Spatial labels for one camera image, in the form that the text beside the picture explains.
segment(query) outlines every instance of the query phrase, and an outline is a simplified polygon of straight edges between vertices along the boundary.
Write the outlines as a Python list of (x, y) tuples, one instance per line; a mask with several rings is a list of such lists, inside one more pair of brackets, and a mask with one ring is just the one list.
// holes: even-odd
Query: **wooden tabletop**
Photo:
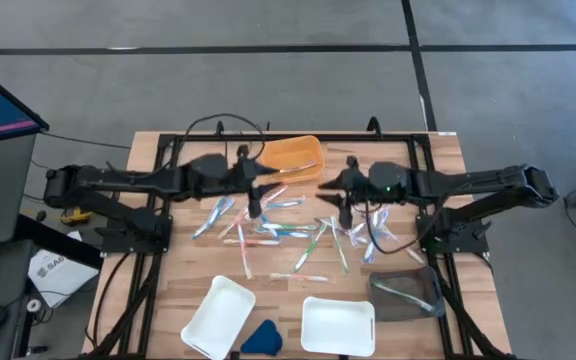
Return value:
[[(151, 171), (159, 132), (138, 132), (135, 134), (128, 169)], [(461, 173), (465, 165), (456, 135), (429, 133), (435, 167), (445, 173)], [(229, 143), (229, 160), (234, 162), (238, 143)], [(258, 144), (252, 144), (251, 153), (255, 153)], [(306, 196), (304, 205), (273, 210), (268, 217), (273, 222), (292, 224), (313, 224), (314, 217), (336, 215), (336, 209), (314, 197), (316, 184), (335, 178), (345, 168), (348, 155), (359, 159), (360, 168), (367, 173), (375, 161), (394, 161), (410, 166), (408, 150), (403, 143), (322, 143), (326, 166), (317, 181), (307, 181), (289, 185), (281, 198)], [(209, 152), (223, 152), (223, 143), (188, 143), (180, 156), (180, 163)], [(121, 200), (133, 207), (145, 203), (145, 195), (123, 194)], [(269, 281), (272, 272), (287, 273), (308, 246), (303, 239), (285, 238), (279, 247), (248, 247), (250, 267), (255, 276), (247, 280), (244, 275), (240, 249), (238, 246), (224, 245), (217, 234), (228, 224), (246, 201), (243, 196), (236, 197), (234, 210), (230, 210), (220, 219), (213, 229), (206, 231), (200, 238), (191, 240), (191, 234), (203, 224), (218, 199), (206, 199), (201, 202), (189, 200), (174, 203), (171, 214), (174, 217), (174, 230), (170, 249), (163, 257), (161, 276), (157, 288), (155, 311), (148, 346), (148, 358), (203, 358), (198, 352), (185, 345), (180, 339), (181, 329), (188, 324), (197, 307), (206, 295), (211, 280), (216, 275), (224, 275), (240, 285), (250, 289), (256, 295), (257, 302), (250, 317), (241, 331), (233, 349), (238, 350), (262, 321), (274, 321), (283, 338), (284, 346), (279, 357), (282, 358), (334, 358), (327, 354), (307, 353), (301, 347), (301, 311), (308, 296), (326, 299), (362, 301), (368, 300), (367, 277), (371, 272), (415, 269), (421, 265), (406, 252), (394, 255), (382, 255), (376, 252), (376, 262), (364, 265), (361, 262), (365, 245), (354, 248), (348, 238), (342, 237), (343, 250), (348, 259), (350, 274), (344, 276), (341, 271), (339, 254), (333, 246), (330, 232), (326, 232), (319, 241), (313, 255), (303, 266), (300, 273), (324, 275), (335, 279), (335, 284), (312, 283), (306, 281)], [(447, 206), (458, 207), (471, 201), (470, 196), (453, 197)], [(402, 240), (408, 241), (417, 235), (414, 217), (415, 206), (390, 206), (388, 227)], [(251, 234), (253, 224), (245, 224), (244, 231)], [(259, 235), (250, 238), (261, 239)], [(233, 229), (225, 237), (237, 239)], [(419, 251), (418, 245), (411, 247)], [(97, 302), (109, 273), (121, 255), (108, 257), (100, 273), (99, 287), (95, 299)], [(117, 272), (103, 303), (99, 334), (103, 337), (115, 324), (124, 311), (133, 272), (134, 255), (131, 255)], [(486, 336), (502, 351), (510, 352), (497, 294), (490, 270), (480, 259), (469, 254), (457, 254), (458, 276), (467, 311)], [(93, 316), (89, 329), (92, 329)], [(448, 311), (455, 351), (461, 349), (456, 321), (452, 311)], [(131, 351), (136, 351), (141, 322), (141, 312), (137, 314), (132, 329)], [(86, 341), (83, 351), (89, 351), (91, 344)], [(442, 359), (443, 350), (439, 326), (434, 318), (401, 321), (378, 322), (376, 324), (376, 351), (373, 358), (379, 359)]]

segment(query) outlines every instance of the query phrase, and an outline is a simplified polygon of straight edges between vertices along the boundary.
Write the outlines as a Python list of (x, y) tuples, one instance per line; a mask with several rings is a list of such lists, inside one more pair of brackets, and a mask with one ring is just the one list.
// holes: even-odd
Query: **orange tray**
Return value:
[(285, 140), (269, 141), (261, 154), (261, 163), (265, 166), (286, 170), (315, 163), (303, 170), (268, 175), (272, 181), (291, 183), (316, 179), (324, 169), (324, 155), (321, 152), (319, 139), (312, 135), (300, 136)]

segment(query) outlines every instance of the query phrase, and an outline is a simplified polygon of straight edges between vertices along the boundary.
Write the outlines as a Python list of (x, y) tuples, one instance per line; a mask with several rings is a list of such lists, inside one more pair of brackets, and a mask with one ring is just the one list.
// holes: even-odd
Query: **white paper plate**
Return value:
[(371, 356), (375, 352), (375, 308), (367, 301), (304, 300), (301, 346), (306, 351)]
[(181, 340), (209, 359), (226, 358), (248, 315), (255, 294), (225, 276), (215, 276)]

